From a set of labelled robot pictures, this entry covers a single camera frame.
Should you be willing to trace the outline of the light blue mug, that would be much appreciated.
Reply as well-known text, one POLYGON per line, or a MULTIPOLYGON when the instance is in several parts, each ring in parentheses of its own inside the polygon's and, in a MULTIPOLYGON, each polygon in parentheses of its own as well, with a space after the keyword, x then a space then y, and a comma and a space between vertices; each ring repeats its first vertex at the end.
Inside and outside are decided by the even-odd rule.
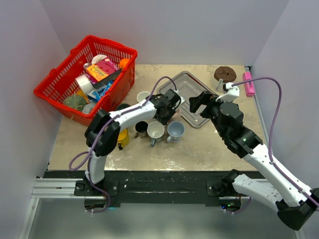
POLYGON ((137 100, 138 103, 141 103, 142 101, 147 99, 149 97, 149 95, 150 95, 150 92, 148 92, 148 91, 139 92, 137 94, 136 100, 137 100))

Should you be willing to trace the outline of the grey mug white base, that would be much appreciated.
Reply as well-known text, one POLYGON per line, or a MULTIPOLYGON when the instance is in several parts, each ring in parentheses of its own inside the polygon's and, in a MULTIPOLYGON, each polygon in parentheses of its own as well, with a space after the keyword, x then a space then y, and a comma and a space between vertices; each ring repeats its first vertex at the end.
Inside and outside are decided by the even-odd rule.
POLYGON ((168 126, 167 126, 167 132, 168 132, 168 137, 166 141, 168 143, 170 142, 179 142, 181 137, 185 133, 185 127, 183 123, 179 121, 172 121, 168 126))

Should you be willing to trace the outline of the dark blue-grey mug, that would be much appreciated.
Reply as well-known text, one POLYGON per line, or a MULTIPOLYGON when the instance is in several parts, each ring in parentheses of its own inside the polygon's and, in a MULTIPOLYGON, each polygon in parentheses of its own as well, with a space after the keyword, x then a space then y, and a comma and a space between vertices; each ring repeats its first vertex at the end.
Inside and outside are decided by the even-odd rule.
POLYGON ((152 122, 148 125, 147 134, 151 138, 151 147, 154 147, 157 142, 160 142, 164 135, 165 127, 160 122, 152 122))

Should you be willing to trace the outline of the small maroon cup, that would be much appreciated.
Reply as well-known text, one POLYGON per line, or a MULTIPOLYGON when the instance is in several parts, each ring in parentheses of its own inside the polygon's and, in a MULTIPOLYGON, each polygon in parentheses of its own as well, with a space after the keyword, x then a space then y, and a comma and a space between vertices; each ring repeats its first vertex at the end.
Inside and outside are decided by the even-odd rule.
POLYGON ((147 129, 148 129, 148 123, 145 121, 140 121, 135 125, 135 130, 136 133, 134 135, 134 138, 138 138, 138 137, 147 137, 148 133, 147 133, 147 129))

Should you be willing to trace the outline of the dark grey mug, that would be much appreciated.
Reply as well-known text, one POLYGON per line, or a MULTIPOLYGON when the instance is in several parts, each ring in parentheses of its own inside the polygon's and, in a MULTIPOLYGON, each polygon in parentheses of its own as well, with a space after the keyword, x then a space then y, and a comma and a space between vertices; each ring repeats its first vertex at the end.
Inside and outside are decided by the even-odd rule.
POLYGON ((130 107, 129 104, 123 103, 123 104, 120 104, 120 105, 118 105, 118 106, 116 107, 116 111, 120 111, 120 110, 126 109, 126 108, 128 108, 128 107, 130 107))

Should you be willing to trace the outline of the yellow mug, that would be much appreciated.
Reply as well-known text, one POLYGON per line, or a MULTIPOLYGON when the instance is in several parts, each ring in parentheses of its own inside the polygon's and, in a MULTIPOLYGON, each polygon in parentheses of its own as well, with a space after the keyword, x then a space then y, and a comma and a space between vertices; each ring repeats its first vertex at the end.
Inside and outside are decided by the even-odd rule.
POLYGON ((117 147, 119 150, 123 150, 130 142, 128 129, 124 129, 119 133, 117 147))

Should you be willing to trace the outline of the pink white mug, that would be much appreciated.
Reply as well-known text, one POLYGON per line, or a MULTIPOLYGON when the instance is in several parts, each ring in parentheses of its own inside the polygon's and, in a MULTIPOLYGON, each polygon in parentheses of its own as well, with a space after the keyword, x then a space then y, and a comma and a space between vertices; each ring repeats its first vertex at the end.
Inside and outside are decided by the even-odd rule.
POLYGON ((179 121, 181 118, 181 111, 180 108, 175 112, 175 114, 172 116, 172 121, 179 121))

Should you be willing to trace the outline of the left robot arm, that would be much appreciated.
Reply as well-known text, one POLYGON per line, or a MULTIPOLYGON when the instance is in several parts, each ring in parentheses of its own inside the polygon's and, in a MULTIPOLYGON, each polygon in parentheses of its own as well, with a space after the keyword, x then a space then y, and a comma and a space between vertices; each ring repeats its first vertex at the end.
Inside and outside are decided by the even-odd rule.
POLYGON ((149 95, 123 110, 99 110, 85 132, 90 158, 85 172, 88 179, 86 190, 91 195, 99 195, 103 191, 106 158, 118 146, 120 132, 140 121, 150 119, 166 125, 184 102, 185 99, 178 91, 169 89, 165 94, 149 95))

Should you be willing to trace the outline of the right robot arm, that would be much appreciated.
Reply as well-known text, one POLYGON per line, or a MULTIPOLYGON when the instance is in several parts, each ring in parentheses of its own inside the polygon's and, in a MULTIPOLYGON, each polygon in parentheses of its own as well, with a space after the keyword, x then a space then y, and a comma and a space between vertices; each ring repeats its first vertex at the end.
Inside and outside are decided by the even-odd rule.
POLYGON ((267 145, 243 124, 244 114, 233 102, 223 101, 208 91, 189 99, 190 111, 210 119, 227 148, 257 169, 271 184, 266 187, 236 170, 224 179, 222 190, 232 196, 236 192, 250 196, 274 210, 289 228, 298 231, 319 208, 319 190, 294 176, 270 152, 267 145))

